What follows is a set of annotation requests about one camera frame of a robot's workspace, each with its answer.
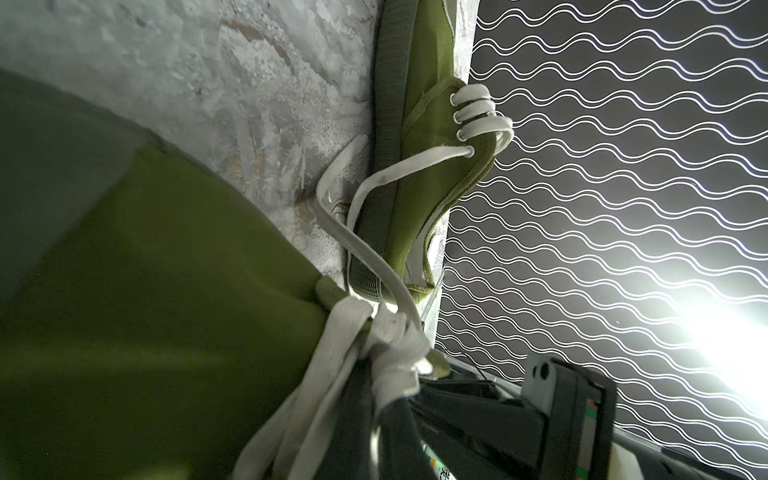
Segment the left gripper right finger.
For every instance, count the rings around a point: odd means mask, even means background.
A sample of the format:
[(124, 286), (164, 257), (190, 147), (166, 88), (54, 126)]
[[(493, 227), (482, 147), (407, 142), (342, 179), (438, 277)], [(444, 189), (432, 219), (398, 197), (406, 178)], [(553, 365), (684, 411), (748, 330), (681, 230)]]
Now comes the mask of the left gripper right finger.
[(413, 407), (458, 479), (605, 479), (616, 403), (609, 377), (531, 354), (516, 397), (488, 380), (425, 381)]

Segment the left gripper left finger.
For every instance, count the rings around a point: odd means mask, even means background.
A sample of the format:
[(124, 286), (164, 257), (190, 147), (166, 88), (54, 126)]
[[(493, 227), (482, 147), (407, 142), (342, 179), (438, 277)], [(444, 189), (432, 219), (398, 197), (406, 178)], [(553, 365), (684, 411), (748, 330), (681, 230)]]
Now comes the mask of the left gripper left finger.
[(374, 414), (370, 361), (357, 362), (342, 394), (342, 411), (317, 479), (430, 479), (410, 402)]

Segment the olive green shoe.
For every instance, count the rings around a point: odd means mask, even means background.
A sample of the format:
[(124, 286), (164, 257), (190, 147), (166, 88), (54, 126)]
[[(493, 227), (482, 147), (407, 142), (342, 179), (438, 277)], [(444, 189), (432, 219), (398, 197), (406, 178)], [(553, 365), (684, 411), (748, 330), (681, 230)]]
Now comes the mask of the olive green shoe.
[(2, 73), (3, 478), (317, 479), (355, 364), (379, 415), (430, 351), (174, 145)]
[(323, 173), (334, 177), (364, 149), (367, 177), (344, 220), (317, 207), (317, 220), (347, 251), (349, 289), (395, 306), (411, 323), (437, 287), (428, 259), (439, 221), (513, 141), (510, 118), (488, 88), (455, 73), (454, 1), (387, 1), (374, 59), (374, 134), (358, 136)]

